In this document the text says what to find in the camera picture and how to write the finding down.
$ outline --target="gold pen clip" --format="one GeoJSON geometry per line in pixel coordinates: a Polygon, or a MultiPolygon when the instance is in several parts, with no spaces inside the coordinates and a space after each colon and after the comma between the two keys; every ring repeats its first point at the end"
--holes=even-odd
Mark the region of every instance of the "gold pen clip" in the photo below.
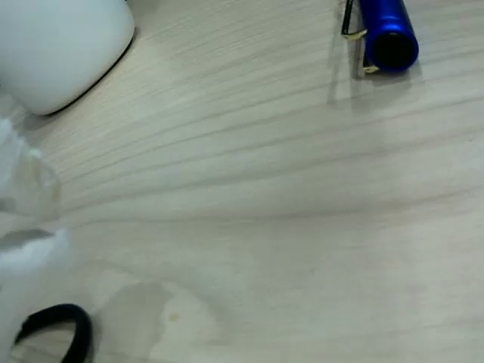
{"type": "MultiPolygon", "coordinates": [[[[341,35],[344,39],[347,40],[359,40],[364,38],[368,33],[368,29],[361,29],[357,30],[356,32],[349,31],[349,24],[351,23],[351,15],[353,10],[353,2],[354,0],[346,0],[345,13],[343,15],[343,25],[341,26],[341,35]]],[[[370,62],[365,52],[363,58],[363,71],[366,74],[372,74],[377,72],[378,70],[380,69],[370,62]]]]}

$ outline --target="blue pen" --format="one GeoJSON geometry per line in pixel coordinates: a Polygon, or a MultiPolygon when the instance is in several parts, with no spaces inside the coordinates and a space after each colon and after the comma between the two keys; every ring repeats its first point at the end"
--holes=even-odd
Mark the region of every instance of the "blue pen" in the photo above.
{"type": "Polygon", "coordinates": [[[418,43],[402,0],[360,0],[365,29],[349,33],[353,0],[346,1],[341,33],[350,40],[365,37],[366,73],[402,72],[418,56],[418,43]]]}

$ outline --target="white object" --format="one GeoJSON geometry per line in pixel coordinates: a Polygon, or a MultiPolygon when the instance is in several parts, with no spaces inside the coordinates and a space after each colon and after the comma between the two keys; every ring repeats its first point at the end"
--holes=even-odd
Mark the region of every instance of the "white object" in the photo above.
{"type": "Polygon", "coordinates": [[[134,33],[124,0],[0,0],[0,9],[0,86],[37,114],[85,92],[134,33]]]}
{"type": "MultiPolygon", "coordinates": [[[[10,122],[0,120],[0,218],[8,217],[5,212],[29,216],[33,222],[55,218],[60,195],[58,177],[40,153],[17,136],[10,122]]],[[[39,236],[32,233],[34,224],[28,227],[0,235],[0,363],[8,361],[38,291],[70,261],[65,232],[39,236]]]]}

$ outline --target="black cord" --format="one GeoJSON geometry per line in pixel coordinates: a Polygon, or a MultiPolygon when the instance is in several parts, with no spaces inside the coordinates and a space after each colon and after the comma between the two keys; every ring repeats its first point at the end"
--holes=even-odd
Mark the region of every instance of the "black cord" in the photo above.
{"type": "Polygon", "coordinates": [[[77,305],[56,305],[32,314],[23,323],[15,344],[39,330],[69,321],[76,324],[76,329],[62,363],[84,363],[92,345],[92,323],[89,315],[77,305]]]}

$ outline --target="wood grain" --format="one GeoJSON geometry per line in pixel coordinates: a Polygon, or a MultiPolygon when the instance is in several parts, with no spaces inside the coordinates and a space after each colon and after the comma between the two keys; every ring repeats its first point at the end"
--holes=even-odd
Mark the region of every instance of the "wood grain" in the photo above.
{"type": "Polygon", "coordinates": [[[337,0],[133,0],[90,92],[15,110],[84,259],[39,307],[100,363],[482,361],[484,2],[406,4],[419,64],[361,79],[337,0]]]}

